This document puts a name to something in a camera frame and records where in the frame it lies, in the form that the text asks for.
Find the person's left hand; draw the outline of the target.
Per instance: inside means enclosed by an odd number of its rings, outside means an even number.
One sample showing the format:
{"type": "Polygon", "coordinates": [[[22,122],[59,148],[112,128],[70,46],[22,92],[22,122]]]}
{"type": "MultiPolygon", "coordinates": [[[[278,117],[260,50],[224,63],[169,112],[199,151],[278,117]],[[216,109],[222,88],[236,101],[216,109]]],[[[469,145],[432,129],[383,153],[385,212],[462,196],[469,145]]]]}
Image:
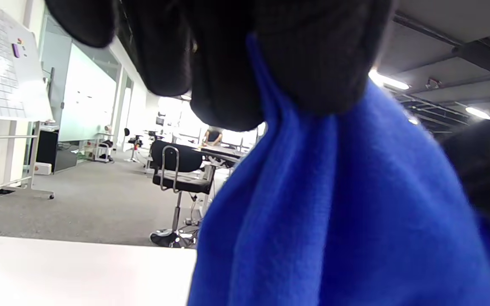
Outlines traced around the person's left hand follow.
{"type": "Polygon", "coordinates": [[[146,89],[192,94],[204,123],[251,130],[261,111],[251,43],[298,108],[342,114],[362,97],[393,0],[47,0],[72,38],[102,48],[117,37],[146,89]]]}

